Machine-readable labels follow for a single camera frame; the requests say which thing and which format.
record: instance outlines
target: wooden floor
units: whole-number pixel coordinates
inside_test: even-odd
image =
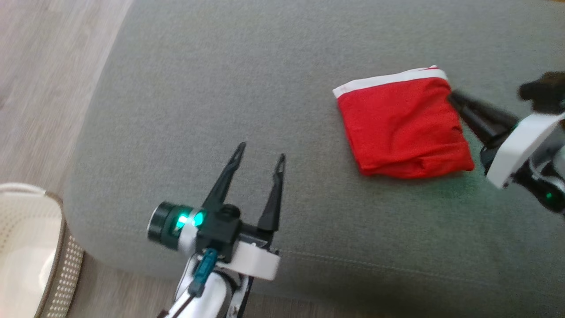
[[[133,0],[0,0],[0,183],[61,194],[84,114]],[[70,318],[154,318],[175,282],[107,267],[87,256]],[[369,317],[255,295],[251,317]]]

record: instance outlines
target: blue cable connector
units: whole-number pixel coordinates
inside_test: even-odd
[[[204,293],[204,287],[206,286],[206,281],[210,274],[214,271],[217,261],[218,251],[213,248],[208,248],[196,269],[194,280],[192,280],[188,286],[188,293],[191,296],[196,298],[200,298],[200,296],[202,296],[202,293]]]

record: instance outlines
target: green led light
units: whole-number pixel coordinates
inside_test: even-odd
[[[194,216],[194,220],[192,221],[192,224],[194,226],[201,226],[202,222],[204,222],[204,213],[202,212],[196,213],[196,215]]]
[[[188,222],[188,216],[186,214],[181,214],[177,220],[176,227],[182,228]]]

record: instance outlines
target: white fabric trim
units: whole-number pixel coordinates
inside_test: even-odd
[[[408,70],[398,74],[375,76],[374,78],[368,78],[368,79],[352,80],[349,83],[334,89],[333,95],[336,98],[340,98],[341,95],[352,91],[356,91],[358,89],[380,86],[390,83],[398,83],[401,81],[427,79],[427,78],[440,78],[449,81],[447,79],[447,75],[445,74],[445,72],[437,68],[437,66],[433,65],[425,68],[415,68],[413,70]]]

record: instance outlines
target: sofa seam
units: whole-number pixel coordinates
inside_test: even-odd
[[[299,254],[300,252],[295,252],[295,251],[289,251],[289,250],[285,250],[284,252],[288,252],[288,253],[294,253],[294,254]],[[382,270],[382,272],[402,272],[402,273],[408,273],[408,277],[418,277],[418,278],[422,278],[425,280],[431,280],[431,281],[447,281],[450,283],[463,283],[463,284],[467,284],[467,285],[476,285],[476,286],[484,286],[484,287],[490,287],[492,289],[498,289],[498,290],[512,290],[512,291],[525,291],[528,293],[534,293],[534,294],[539,294],[539,295],[543,295],[543,296],[552,296],[552,297],[556,297],[556,298],[560,298],[563,299],[565,298],[564,295],[561,294],[557,294],[557,293],[551,293],[551,292],[544,292],[544,291],[539,291],[539,290],[528,290],[528,289],[522,289],[522,288],[508,288],[508,287],[504,287],[501,286],[499,284],[494,284],[494,283],[487,283],[487,282],[482,282],[482,281],[475,281],[475,280],[470,280],[468,278],[461,278],[461,277],[456,277],[456,276],[444,276],[444,275],[440,275],[440,274],[434,274],[434,273],[427,273],[427,272],[421,272],[418,270],[412,270],[412,269],[405,269],[405,268],[399,268],[399,267],[391,267],[391,266],[387,266],[387,265],[380,265],[380,264],[371,264],[371,267],[362,267],[362,266],[356,266],[356,265],[351,265],[351,264],[344,264],[344,263],[354,263],[355,261],[340,261],[337,262],[335,260],[325,260],[325,258],[329,258],[331,259],[331,256],[324,256],[324,255],[316,255],[316,254],[312,254],[312,256],[315,256],[315,258],[307,258],[307,257],[300,257],[300,256],[293,256],[293,255],[286,255],[287,257],[291,257],[294,259],[300,259],[300,260],[313,260],[313,261],[317,261],[320,263],[327,263],[327,264],[333,264],[333,265],[339,265],[345,268],[353,268],[353,269],[363,269],[363,270],[369,270],[371,272],[378,272],[379,270]]]
[[[114,226],[114,225],[108,225],[108,224],[104,224],[102,226],[102,225],[97,224],[95,222],[83,221],[83,220],[80,220],[80,219],[78,219],[78,222],[82,223],[84,225],[87,225],[87,226],[94,226],[94,227],[96,227],[100,230],[104,230],[106,232],[114,232],[112,229],[126,230],[125,232],[120,232],[120,233],[121,234],[130,234],[130,235],[132,233],[142,234],[142,233],[145,232],[145,231],[140,231],[140,230],[134,230],[134,229],[131,229],[130,227]],[[389,270],[394,270],[394,271],[402,272],[402,273],[412,273],[412,274],[415,274],[415,275],[427,276],[430,279],[438,278],[438,279],[442,279],[442,280],[448,280],[448,281],[451,281],[451,282],[459,281],[459,282],[472,283],[472,284],[475,284],[475,285],[482,285],[482,286],[489,286],[489,287],[494,287],[494,288],[498,288],[498,289],[504,289],[504,287],[502,287],[501,285],[483,282],[483,281],[471,280],[469,278],[463,278],[463,277],[457,277],[457,276],[447,276],[447,275],[441,275],[441,274],[429,273],[429,272],[422,272],[422,271],[414,270],[414,269],[401,268],[401,267],[395,267],[395,266],[384,265],[384,264],[369,263],[369,262],[365,262],[365,261],[358,261],[358,260],[352,260],[352,259],[343,259],[343,258],[340,258],[340,257],[314,254],[314,253],[308,253],[308,252],[298,252],[298,251],[291,251],[291,250],[284,250],[284,249],[279,249],[279,250],[281,252],[286,252],[286,253],[290,253],[290,254],[309,256],[309,257],[312,257],[313,260],[319,261],[321,263],[324,263],[324,262],[328,263],[328,264],[330,264],[330,263],[332,263],[332,264],[341,263],[340,265],[344,266],[344,267],[355,267],[355,266],[352,266],[351,264],[358,264],[358,265],[365,265],[365,266],[369,267],[368,268],[369,270],[373,270],[370,267],[382,268],[382,269],[389,269]],[[537,294],[540,294],[540,295],[548,295],[548,296],[555,296],[555,297],[558,297],[558,298],[565,298],[564,295],[547,293],[547,292],[539,291],[539,290],[524,290],[524,289],[513,289],[513,290],[528,291],[530,293],[533,292],[533,293],[537,293]]]

